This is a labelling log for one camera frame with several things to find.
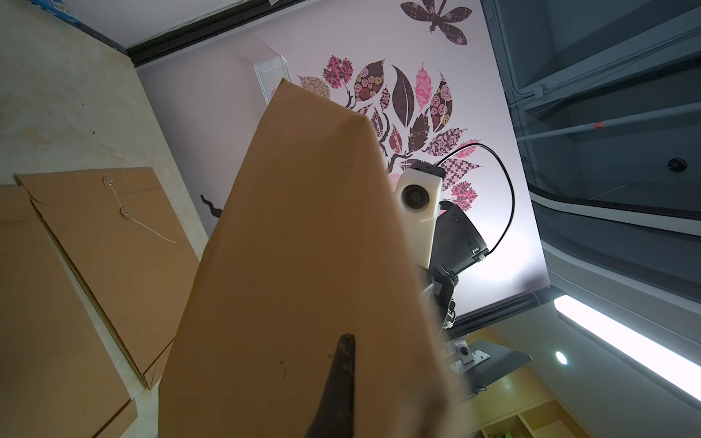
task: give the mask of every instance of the wall decal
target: wall decal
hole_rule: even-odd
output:
[[[477,192],[470,187],[470,183],[467,181],[456,184],[451,192],[453,198],[448,200],[460,207],[463,211],[468,211],[472,208],[472,203],[477,199]]]
[[[433,4],[432,1],[426,0],[426,2],[430,3],[429,6]],[[348,58],[341,60],[340,57],[331,56],[326,68],[322,70],[322,74],[331,88],[338,90],[343,86],[346,89],[347,108],[353,109],[358,102],[367,102],[356,111],[370,119],[377,134],[382,154],[387,158],[387,173],[397,174],[393,173],[394,167],[398,164],[401,171],[406,170],[412,163],[419,161],[413,158],[416,154],[428,154],[428,156],[423,157],[423,160],[429,162],[435,162],[437,158],[446,155],[457,147],[461,135],[466,129],[449,128],[445,132],[440,132],[449,124],[453,111],[453,97],[443,73],[438,72],[440,82],[438,88],[434,90],[431,77],[428,75],[424,63],[421,63],[421,68],[416,75],[416,85],[412,87],[407,75],[399,67],[393,65],[397,80],[392,87],[392,93],[390,93],[390,84],[385,84],[384,62],[385,60],[379,60],[364,67],[355,78],[352,92],[346,87],[348,79],[353,73],[353,64]],[[306,76],[305,79],[306,83],[302,84],[305,88],[313,84],[314,90],[324,89],[318,86],[320,79],[312,76]],[[325,89],[329,89],[326,83],[323,85]],[[390,104],[401,126],[409,128],[406,142],[402,138],[400,130],[397,129],[397,125],[390,123],[386,113]],[[418,116],[414,117],[416,105],[419,107],[419,112]],[[430,138],[431,127],[433,127],[433,132],[437,133],[433,138]],[[393,152],[391,157],[388,155],[387,146]],[[447,172],[443,185],[443,191],[449,192],[446,198],[452,196],[449,199],[459,199],[459,205],[463,210],[472,207],[472,203],[477,198],[477,192],[469,183],[458,189],[454,187],[469,171],[482,167],[464,160],[474,151],[475,148],[470,147],[456,154],[455,157],[451,157],[442,165]]]
[[[212,213],[212,216],[214,216],[216,218],[222,217],[223,210],[221,208],[216,208],[212,204],[212,201],[206,200],[203,195],[200,195],[200,198],[202,199],[202,202],[205,203],[210,208],[210,213]]]
[[[400,122],[407,127],[414,115],[414,89],[402,70],[392,67],[397,71],[397,84],[392,92],[392,105]]]
[[[428,105],[432,91],[431,77],[421,63],[421,69],[416,74],[416,102],[419,110],[423,111],[423,108]]]
[[[326,83],[321,79],[315,78],[313,76],[297,75],[297,77],[299,78],[300,85],[305,90],[311,91],[312,93],[324,97],[326,99],[331,98],[331,90],[329,89],[329,86],[326,85]]]
[[[426,9],[422,8],[419,4],[412,2],[402,3],[400,7],[402,8],[402,11],[404,11],[404,13],[410,18],[417,21],[430,22],[431,26],[428,28],[430,33],[433,33],[436,30],[436,27],[438,27],[450,42],[464,46],[468,43],[468,39],[465,37],[463,31],[453,25],[449,25],[448,23],[457,23],[467,19],[467,17],[469,17],[472,13],[472,10],[469,8],[460,7],[455,8],[446,15],[441,16],[446,2],[447,0],[443,0],[438,12],[435,10],[435,0],[423,0],[423,4],[426,6]]]
[[[440,84],[436,93],[431,98],[431,122],[433,123],[433,132],[438,132],[448,124],[450,115],[453,114],[453,97],[450,94],[448,83],[440,75]]]

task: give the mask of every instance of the wooden shelf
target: wooden shelf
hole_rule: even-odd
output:
[[[557,400],[550,400],[518,415],[533,438],[590,438]]]
[[[512,438],[535,438],[518,415],[486,426],[483,431],[487,436],[493,435],[495,437],[502,437],[510,433]]]
[[[482,430],[475,430],[474,432],[468,433],[465,438],[487,438]]]

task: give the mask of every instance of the black cable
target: black cable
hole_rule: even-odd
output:
[[[494,245],[494,247],[492,247],[492,249],[487,250],[487,253],[485,254],[485,256],[488,256],[489,254],[494,252],[494,250],[496,249],[497,246],[499,246],[499,244],[501,243],[501,240],[506,235],[506,232],[509,231],[509,227],[511,227],[511,222],[513,222],[513,220],[514,220],[514,212],[516,210],[516,192],[514,191],[514,185],[511,183],[511,178],[509,177],[509,172],[506,171],[506,166],[504,166],[504,163],[501,162],[501,158],[499,158],[499,156],[496,154],[496,152],[492,151],[491,148],[489,148],[488,146],[485,146],[482,143],[464,144],[463,146],[460,146],[459,148],[452,151],[451,153],[449,153],[445,157],[441,158],[438,161],[438,163],[436,163],[435,165],[440,166],[441,164],[445,163],[445,160],[447,160],[448,158],[450,158],[453,155],[455,155],[456,153],[458,153],[464,149],[467,149],[468,147],[472,147],[472,146],[479,146],[479,147],[483,148],[484,150],[486,150],[487,152],[489,152],[490,154],[492,154],[494,156],[494,158],[496,158],[496,160],[499,162],[499,165],[501,166],[501,170],[504,171],[504,176],[506,176],[506,181],[509,183],[509,189],[511,190],[511,215],[509,216],[509,222],[506,224],[506,229],[502,233],[499,240],[496,241],[496,244]]]

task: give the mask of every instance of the white string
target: white string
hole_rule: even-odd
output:
[[[133,220],[134,222],[136,222],[136,223],[139,224],[140,226],[143,226],[145,229],[153,231],[154,233],[156,233],[156,235],[161,236],[163,239],[167,240],[168,242],[175,243],[174,240],[164,238],[162,235],[160,235],[160,233],[159,233],[158,231],[156,231],[156,230],[154,230],[154,229],[152,229],[152,228],[149,228],[149,227],[145,226],[144,224],[142,224],[142,223],[139,222],[138,220],[136,220],[136,219],[131,219],[131,220]]]
[[[119,203],[119,208],[121,209],[121,208],[124,207],[124,206],[122,205],[122,201],[119,200],[119,196],[117,196],[117,192],[114,190],[114,187],[112,186],[112,182],[113,182],[113,181],[114,181],[113,179],[110,179],[109,182],[107,183],[107,185],[109,186],[109,188],[112,189],[112,193],[114,193],[114,197],[117,198],[117,202]],[[127,219],[136,222],[137,224],[139,224],[140,226],[143,226],[145,229],[147,229],[147,230],[149,230],[149,231],[153,231],[158,237],[160,237],[160,238],[162,238],[162,239],[164,239],[164,240],[167,240],[168,242],[175,243],[174,240],[171,240],[171,239],[168,239],[168,238],[163,237],[158,231],[156,231],[156,230],[154,230],[154,229],[152,229],[152,228],[149,228],[149,227],[145,226],[144,224],[142,224],[142,223],[139,222],[138,220],[133,219],[133,218],[131,218],[131,217],[128,217]]]
[[[114,197],[117,198],[117,202],[119,203],[119,208],[122,208],[124,206],[122,205],[122,201],[119,200],[119,196],[117,196],[117,192],[114,191],[114,187],[112,186],[113,181],[114,181],[113,179],[110,179],[109,182],[107,183],[107,185],[109,186],[109,188],[112,189],[112,193],[114,193]]]

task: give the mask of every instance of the fluorescent light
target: fluorescent light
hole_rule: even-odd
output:
[[[561,296],[555,308],[670,383],[701,400],[701,367],[635,330],[575,300]]]
[[[558,351],[557,353],[555,353],[555,357],[557,357],[557,360],[559,360],[561,364],[567,365],[567,358],[565,357],[565,355]]]

